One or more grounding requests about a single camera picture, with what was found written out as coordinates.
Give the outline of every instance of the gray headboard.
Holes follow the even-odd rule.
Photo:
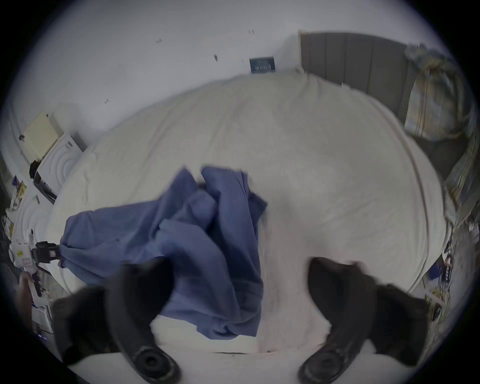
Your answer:
[[[407,46],[356,33],[301,33],[301,65],[333,83],[348,84],[385,104],[404,123],[418,74],[404,54]],[[445,179],[467,147],[464,136],[431,143],[414,138]]]

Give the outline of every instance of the white bedsheet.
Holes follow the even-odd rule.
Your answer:
[[[162,316],[162,344],[263,353],[324,342],[329,323],[306,287],[308,259],[362,261],[409,290],[445,239],[442,189],[427,157],[373,98],[296,71],[240,76],[150,106],[84,153],[63,185],[47,229],[58,243],[78,212],[155,199],[183,165],[240,168],[268,202],[260,222],[264,281],[257,337],[208,340]],[[70,291],[68,270],[55,278]]]

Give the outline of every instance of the hand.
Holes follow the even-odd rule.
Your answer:
[[[15,298],[15,307],[25,326],[33,331],[32,325],[32,293],[28,282],[32,282],[32,277],[28,272],[20,274],[17,296]]]

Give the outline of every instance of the blue cloth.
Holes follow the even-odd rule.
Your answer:
[[[162,315],[212,339],[255,336],[263,297],[257,222],[267,204],[243,172],[204,167],[202,176],[197,184],[182,169],[158,200],[69,217],[62,266],[101,284],[123,263],[168,257],[175,287]]]

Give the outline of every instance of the blanket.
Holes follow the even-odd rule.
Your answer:
[[[475,101],[451,60],[425,46],[410,45],[405,55],[420,70],[408,100],[406,131],[430,141],[461,134],[468,139],[465,153],[444,185],[456,205],[445,204],[445,217],[461,224],[480,199],[480,131]]]

